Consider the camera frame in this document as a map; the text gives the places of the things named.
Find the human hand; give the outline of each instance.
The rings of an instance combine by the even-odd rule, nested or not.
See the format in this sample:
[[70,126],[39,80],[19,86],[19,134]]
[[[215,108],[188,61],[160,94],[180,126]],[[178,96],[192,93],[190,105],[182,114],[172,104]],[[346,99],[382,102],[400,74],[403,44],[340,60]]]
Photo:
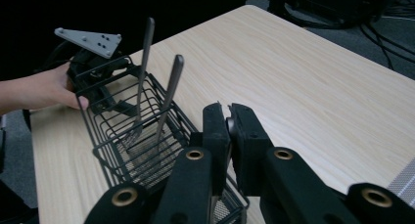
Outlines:
[[[67,76],[69,63],[24,78],[0,82],[0,115],[18,109],[36,110],[56,104],[80,109]],[[81,107],[88,100],[79,98]]]

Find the wooden table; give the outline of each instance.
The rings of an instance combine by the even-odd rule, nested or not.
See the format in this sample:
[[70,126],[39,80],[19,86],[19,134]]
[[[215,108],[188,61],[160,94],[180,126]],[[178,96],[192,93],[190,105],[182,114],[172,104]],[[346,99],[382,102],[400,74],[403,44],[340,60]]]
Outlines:
[[[154,44],[148,71],[166,87],[185,59],[175,102],[202,130],[202,109],[254,109],[275,146],[297,151],[330,187],[387,187],[415,155],[415,81],[244,6]],[[141,52],[132,55],[141,63]],[[41,223],[82,223],[108,189],[79,111],[31,116]],[[249,223],[263,222],[252,199]]]

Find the wire basket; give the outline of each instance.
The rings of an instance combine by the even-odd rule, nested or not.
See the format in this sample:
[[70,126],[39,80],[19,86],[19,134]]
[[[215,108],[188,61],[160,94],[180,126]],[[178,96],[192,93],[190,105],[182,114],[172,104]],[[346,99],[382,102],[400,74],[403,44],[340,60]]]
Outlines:
[[[132,181],[151,194],[166,184],[176,157],[189,146],[190,134],[197,129],[174,101],[161,109],[165,90],[148,73],[143,82],[141,121],[137,123],[137,68],[120,71],[76,95],[101,97],[96,101],[88,98],[89,106],[82,116],[93,143],[93,155],[100,161],[109,186]],[[156,139],[159,118],[165,112],[167,118]],[[214,223],[246,223],[249,204],[234,185],[228,176],[223,196],[216,203]]]

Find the bolt hole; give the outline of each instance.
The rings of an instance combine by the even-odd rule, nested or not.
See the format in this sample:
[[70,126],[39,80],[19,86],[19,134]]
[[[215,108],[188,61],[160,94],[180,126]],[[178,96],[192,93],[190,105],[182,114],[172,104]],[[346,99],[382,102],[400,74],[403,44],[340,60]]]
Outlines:
[[285,150],[277,150],[274,152],[274,155],[280,159],[292,159],[293,154]]
[[197,159],[201,159],[204,156],[204,153],[202,153],[201,151],[190,151],[189,153],[186,154],[186,158],[191,159],[191,160],[197,160]]
[[113,195],[112,202],[115,206],[126,206],[133,203],[137,197],[138,193],[134,188],[122,188]]
[[392,206],[392,200],[383,192],[374,190],[374,189],[363,189],[362,196],[368,202],[380,206],[380,207],[390,207]]

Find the gray carpet floor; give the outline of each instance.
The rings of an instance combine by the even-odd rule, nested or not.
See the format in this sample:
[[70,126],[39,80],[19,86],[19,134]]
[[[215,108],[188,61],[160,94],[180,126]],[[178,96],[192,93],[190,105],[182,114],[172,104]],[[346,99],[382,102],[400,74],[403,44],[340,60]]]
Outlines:
[[[267,9],[268,3],[268,0],[247,1],[247,4],[256,5],[264,10]],[[415,51],[415,21],[381,18],[373,25],[379,33]],[[367,39],[359,27],[342,30],[315,28],[308,30],[385,68],[388,66],[388,60],[382,49]],[[415,80],[414,64],[394,55],[390,57],[394,71]],[[10,112],[7,117],[5,170],[0,174],[0,179],[21,196],[27,205],[37,207],[30,131],[23,121],[22,111]]]

